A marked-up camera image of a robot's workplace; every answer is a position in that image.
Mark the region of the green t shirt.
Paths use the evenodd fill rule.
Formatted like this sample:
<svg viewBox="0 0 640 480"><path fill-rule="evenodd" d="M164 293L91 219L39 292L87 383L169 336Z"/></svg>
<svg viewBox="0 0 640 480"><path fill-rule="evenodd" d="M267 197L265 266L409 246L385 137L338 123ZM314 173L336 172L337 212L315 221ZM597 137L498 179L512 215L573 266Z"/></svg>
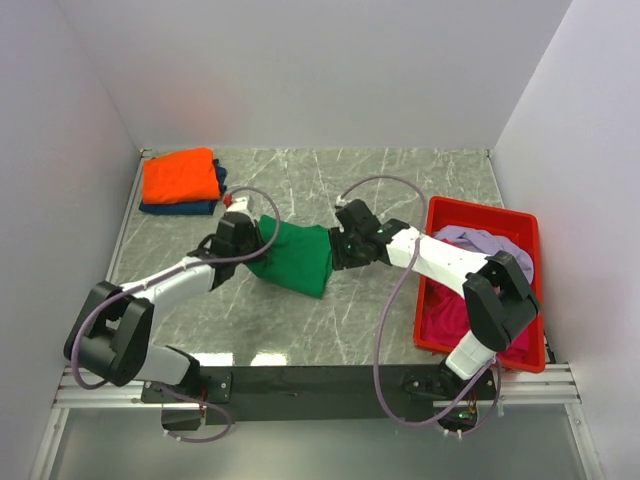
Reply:
<svg viewBox="0 0 640 480"><path fill-rule="evenodd" d="M321 299L333 271L328 229L282 221L265 258L246 267L264 281Z"/></svg>

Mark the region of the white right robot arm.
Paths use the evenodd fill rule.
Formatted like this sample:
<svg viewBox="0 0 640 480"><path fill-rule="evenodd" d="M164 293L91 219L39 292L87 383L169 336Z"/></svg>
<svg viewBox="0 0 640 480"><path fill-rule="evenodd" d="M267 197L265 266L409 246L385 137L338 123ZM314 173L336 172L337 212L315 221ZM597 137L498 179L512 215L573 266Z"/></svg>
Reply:
<svg viewBox="0 0 640 480"><path fill-rule="evenodd" d="M540 302L515 257L464 250L415 227L378 220L359 199L336 200L340 225L329 230L333 268L344 270L382 262L416 272L455 292L465 302L469 328L444 360L439 387L460 399L474 375L504 352L540 313Z"/></svg>

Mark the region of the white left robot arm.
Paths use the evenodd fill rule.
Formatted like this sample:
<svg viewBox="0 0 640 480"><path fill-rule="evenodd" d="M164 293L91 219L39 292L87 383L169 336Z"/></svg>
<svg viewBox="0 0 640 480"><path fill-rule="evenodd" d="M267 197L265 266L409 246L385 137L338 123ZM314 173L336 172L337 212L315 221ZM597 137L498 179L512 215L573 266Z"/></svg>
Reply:
<svg viewBox="0 0 640 480"><path fill-rule="evenodd" d="M192 355L151 341L154 322L178 304L220 287L240 264L266 257L281 230L269 236L247 210L225 213L214 233L173 266L138 281L96 284L63 348L77 385L95 390L133 380L159 384L176 401L200 391L200 363Z"/></svg>

